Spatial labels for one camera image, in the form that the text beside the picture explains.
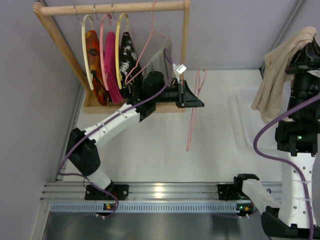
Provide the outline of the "beige trousers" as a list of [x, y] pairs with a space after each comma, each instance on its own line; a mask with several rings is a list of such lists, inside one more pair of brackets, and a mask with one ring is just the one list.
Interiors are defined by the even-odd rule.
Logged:
[[264, 75], [251, 109], [259, 111], [264, 123], [267, 124], [279, 116], [284, 84], [292, 80], [286, 76], [286, 67], [298, 51], [317, 38], [317, 29], [307, 26], [263, 57]]

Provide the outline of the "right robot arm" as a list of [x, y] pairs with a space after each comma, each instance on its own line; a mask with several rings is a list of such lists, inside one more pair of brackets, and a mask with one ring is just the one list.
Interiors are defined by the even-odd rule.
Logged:
[[[277, 202], [264, 189], [255, 174], [234, 177], [233, 191], [251, 200], [260, 211], [264, 233], [268, 237], [317, 240], [312, 199], [313, 165], [318, 153], [320, 133], [320, 47], [316, 40], [299, 49], [285, 65], [292, 77], [287, 110], [257, 133], [253, 149], [266, 159], [281, 162], [282, 196]], [[272, 156], [258, 148], [259, 137], [275, 126], [274, 138], [279, 152]]]

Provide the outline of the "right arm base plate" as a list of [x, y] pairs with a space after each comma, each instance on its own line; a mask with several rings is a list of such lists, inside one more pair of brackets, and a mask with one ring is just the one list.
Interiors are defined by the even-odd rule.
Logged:
[[217, 185], [219, 200], [249, 200], [249, 198], [234, 184], [218, 184]]

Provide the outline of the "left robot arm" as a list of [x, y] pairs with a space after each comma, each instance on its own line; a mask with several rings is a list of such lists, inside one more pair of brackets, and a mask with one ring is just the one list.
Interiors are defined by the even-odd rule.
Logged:
[[101, 168], [99, 148], [123, 130], [149, 117], [156, 111], [157, 103], [175, 103], [179, 109], [205, 106], [190, 90], [187, 82], [165, 80], [161, 72], [152, 71], [142, 82], [141, 91], [129, 98], [116, 112], [84, 130], [75, 128], [71, 131], [66, 160], [99, 191], [110, 194], [114, 183]]

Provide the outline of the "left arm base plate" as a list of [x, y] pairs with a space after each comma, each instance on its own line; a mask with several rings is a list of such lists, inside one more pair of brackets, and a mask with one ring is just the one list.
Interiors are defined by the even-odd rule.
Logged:
[[[114, 184], [106, 191], [114, 195], [119, 201], [124, 201], [129, 195], [129, 186], [127, 184]], [[103, 193], [91, 184], [86, 186], [84, 199], [87, 201], [114, 200], [112, 196]]]

